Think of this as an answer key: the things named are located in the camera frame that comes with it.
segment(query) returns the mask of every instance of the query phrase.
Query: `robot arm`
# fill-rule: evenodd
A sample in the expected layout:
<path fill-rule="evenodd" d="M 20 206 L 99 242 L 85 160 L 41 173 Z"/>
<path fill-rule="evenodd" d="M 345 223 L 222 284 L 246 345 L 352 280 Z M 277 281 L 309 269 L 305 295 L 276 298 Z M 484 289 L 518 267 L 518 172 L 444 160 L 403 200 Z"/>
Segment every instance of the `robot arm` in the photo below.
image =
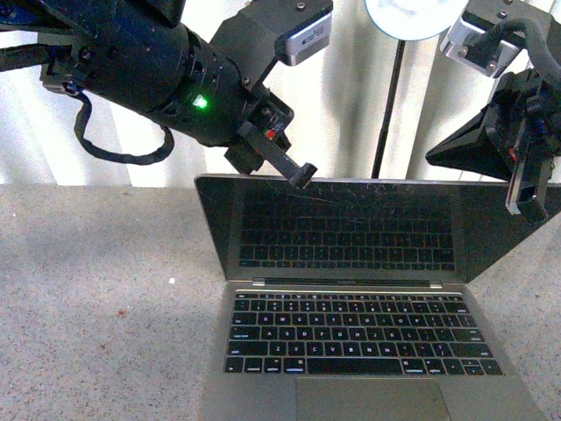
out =
<path fill-rule="evenodd" d="M 547 182 L 561 155 L 561 25 L 520 0 L 471 0 L 443 53 L 500 77 L 523 48 L 534 69 L 505 74 L 491 102 L 430 150 L 432 165 L 509 181 L 507 209 L 542 222 Z"/>
<path fill-rule="evenodd" d="M 304 188 L 316 172 L 287 155 L 292 110 L 263 86 L 277 61 L 294 66 L 329 44 L 331 0 L 255 0 L 210 43 L 180 23 L 185 0 L 0 0 L 0 30 L 38 32 L 38 44 L 0 50 L 0 72 L 42 65 L 54 93 L 82 101 L 76 137 L 97 158 L 148 165 L 174 147 L 169 129 L 225 146 L 244 174 L 270 161 Z M 104 151 L 84 138 L 94 92 L 162 127 L 149 155 Z"/>

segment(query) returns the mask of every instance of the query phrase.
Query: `speckled countertop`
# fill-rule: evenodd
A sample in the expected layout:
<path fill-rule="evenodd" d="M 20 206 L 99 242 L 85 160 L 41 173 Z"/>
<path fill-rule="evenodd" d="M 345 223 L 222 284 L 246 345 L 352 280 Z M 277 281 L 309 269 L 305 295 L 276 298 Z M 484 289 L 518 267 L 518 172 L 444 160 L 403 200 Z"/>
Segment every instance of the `speckled countertop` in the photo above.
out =
<path fill-rule="evenodd" d="M 555 218 L 470 286 L 556 421 L 560 256 Z M 1 186 L 0 419 L 195 420 L 223 285 L 193 190 Z"/>

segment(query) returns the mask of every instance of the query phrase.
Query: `laptop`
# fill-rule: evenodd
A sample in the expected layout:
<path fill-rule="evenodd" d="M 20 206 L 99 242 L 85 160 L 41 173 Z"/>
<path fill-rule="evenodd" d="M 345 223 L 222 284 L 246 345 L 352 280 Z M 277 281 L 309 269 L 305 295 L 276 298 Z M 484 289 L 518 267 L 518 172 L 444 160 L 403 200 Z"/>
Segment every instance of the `laptop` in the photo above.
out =
<path fill-rule="evenodd" d="M 544 420 L 465 287 L 539 228 L 506 183 L 195 185 L 227 281 L 198 419 Z"/>

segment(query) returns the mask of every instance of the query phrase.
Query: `cable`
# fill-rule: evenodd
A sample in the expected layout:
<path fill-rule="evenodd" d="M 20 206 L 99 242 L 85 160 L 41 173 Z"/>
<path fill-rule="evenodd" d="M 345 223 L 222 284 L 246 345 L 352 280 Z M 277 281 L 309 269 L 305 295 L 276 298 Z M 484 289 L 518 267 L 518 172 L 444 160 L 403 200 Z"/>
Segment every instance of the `cable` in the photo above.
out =
<path fill-rule="evenodd" d="M 403 61 L 403 53 L 405 52 L 405 41 L 400 40 L 397 43 L 395 51 L 394 70 L 392 71 L 392 80 L 389 84 L 389 93 L 387 94 L 386 110 L 384 111 L 384 120 L 378 137 L 378 145 L 376 146 L 376 156 L 374 157 L 374 166 L 372 168 L 372 177 L 377 179 L 380 177 L 380 169 L 382 160 L 384 159 L 384 151 L 386 150 L 387 135 L 389 134 L 389 124 L 392 121 L 392 113 L 394 112 L 395 94 L 397 93 L 397 83 L 400 80 L 401 62 Z"/>
<path fill-rule="evenodd" d="M 174 150 L 174 136 L 171 131 L 161 125 L 161 130 L 164 131 L 164 144 L 156 149 L 154 152 L 148 155 L 129 155 L 127 153 L 115 153 L 106 151 L 100 147 L 95 146 L 89 140 L 84 138 L 86 132 L 86 126 L 88 125 L 89 118 L 91 117 L 92 105 L 88 97 L 83 93 L 78 93 L 76 95 L 70 95 L 70 97 L 75 98 L 83 103 L 82 108 L 76 116 L 76 123 L 74 126 L 74 133 L 80 145 L 86 150 L 90 155 L 104 161 L 116 162 L 119 164 L 134 164 L 134 165 L 152 165 L 156 162 L 161 162 L 166 159 L 169 154 Z"/>
<path fill-rule="evenodd" d="M 533 19 L 505 19 L 481 35 L 472 48 L 476 54 L 496 51 L 496 47 L 506 35 L 517 31 L 524 32 L 528 56 L 536 72 L 553 88 L 561 89 L 561 66 L 551 55 L 540 25 Z"/>

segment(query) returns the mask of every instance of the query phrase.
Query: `lamp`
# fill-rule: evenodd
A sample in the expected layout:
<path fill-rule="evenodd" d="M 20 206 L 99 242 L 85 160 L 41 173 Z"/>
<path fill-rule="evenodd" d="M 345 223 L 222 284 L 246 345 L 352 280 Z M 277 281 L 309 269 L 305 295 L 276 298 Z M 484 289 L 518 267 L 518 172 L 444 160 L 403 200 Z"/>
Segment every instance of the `lamp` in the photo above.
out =
<path fill-rule="evenodd" d="M 427 39 L 456 22 L 466 0 L 365 0 L 372 21 L 385 34 L 404 41 Z"/>

